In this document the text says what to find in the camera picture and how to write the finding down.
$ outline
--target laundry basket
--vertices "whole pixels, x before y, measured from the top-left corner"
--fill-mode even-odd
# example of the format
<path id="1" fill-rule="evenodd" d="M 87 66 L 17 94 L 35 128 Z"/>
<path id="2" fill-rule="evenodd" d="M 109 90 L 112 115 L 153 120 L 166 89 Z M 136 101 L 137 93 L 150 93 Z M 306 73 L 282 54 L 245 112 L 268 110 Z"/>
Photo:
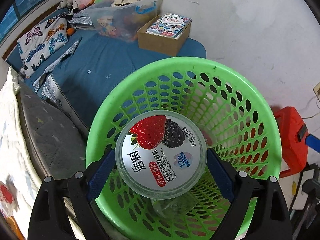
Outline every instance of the laundry basket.
<path id="1" fill-rule="evenodd" d="M 115 147 L 125 124 L 137 115 L 165 109 L 191 119 L 208 147 L 253 178 L 279 177 L 281 142 L 267 102 L 236 71 L 202 58 L 174 57 L 151 63 L 124 79 L 108 95 L 92 123 L 86 165 Z M 116 167 L 96 202 L 109 221 L 131 240 L 209 239 L 229 208 L 211 174 L 190 191 L 197 205 L 184 217 L 164 220 L 148 198 L 133 192 Z M 255 207 L 252 199 L 238 234 L 245 232 Z"/>

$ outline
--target red plastic stool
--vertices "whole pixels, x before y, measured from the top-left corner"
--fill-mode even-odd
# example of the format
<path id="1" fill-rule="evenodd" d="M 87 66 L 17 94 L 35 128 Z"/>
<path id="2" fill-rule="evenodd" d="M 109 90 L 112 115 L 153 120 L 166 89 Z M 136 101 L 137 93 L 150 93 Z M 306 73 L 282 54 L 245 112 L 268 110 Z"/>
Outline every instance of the red plastic stool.
<path id="1" fill-rule="evenodd" d="M 301 172 L 307 164 L 308 146 L 305 138 L 308 129 L 293 106 L 277 111 L 275 118 L 281 137 L 282 158 L 289 166 L 288 170 L 280 172 L 280 178 L 284 178 Z"/>

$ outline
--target cardboard box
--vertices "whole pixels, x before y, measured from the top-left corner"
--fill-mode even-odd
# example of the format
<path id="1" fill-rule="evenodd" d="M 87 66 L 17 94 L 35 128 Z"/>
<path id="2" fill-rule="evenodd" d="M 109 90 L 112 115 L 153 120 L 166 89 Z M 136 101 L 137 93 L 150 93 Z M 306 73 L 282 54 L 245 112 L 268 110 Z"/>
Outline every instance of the cardboard box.
<path id="1" fill-rule="evenodd" d="M 153 18 L 138 30 L 139 48 L 153 50 L 175 57 L 189 37 L 191 22 L 183 30 L 183 33 L 178 39 L 146 33 L 147 29 L 160 17 L 161 16 Z"/>

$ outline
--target plastic container lid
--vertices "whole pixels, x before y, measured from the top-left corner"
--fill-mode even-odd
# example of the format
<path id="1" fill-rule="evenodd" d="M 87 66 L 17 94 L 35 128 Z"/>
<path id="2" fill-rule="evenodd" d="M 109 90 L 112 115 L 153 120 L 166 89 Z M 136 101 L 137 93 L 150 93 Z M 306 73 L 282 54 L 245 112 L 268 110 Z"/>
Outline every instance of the plastic container lid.
<path id="1" fill-rule="evenodd" d="M 207 145 L 199 128 L 185 116 L 166 110 L 132 119 L 121 131 L 115 152 L 126 184 L 153 199 L 189 191 L 207 162 Z"/>

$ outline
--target wall socket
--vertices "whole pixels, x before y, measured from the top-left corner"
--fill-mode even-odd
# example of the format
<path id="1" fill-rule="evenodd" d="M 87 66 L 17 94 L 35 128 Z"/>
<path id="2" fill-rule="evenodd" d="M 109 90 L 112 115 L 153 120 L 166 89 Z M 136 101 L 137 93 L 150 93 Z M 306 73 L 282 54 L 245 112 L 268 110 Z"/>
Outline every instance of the wall socket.
<path id="1" fill-rule="evenodd" d="M 320 99 L 320 82 L 313 88 L 314 93 Z"/>

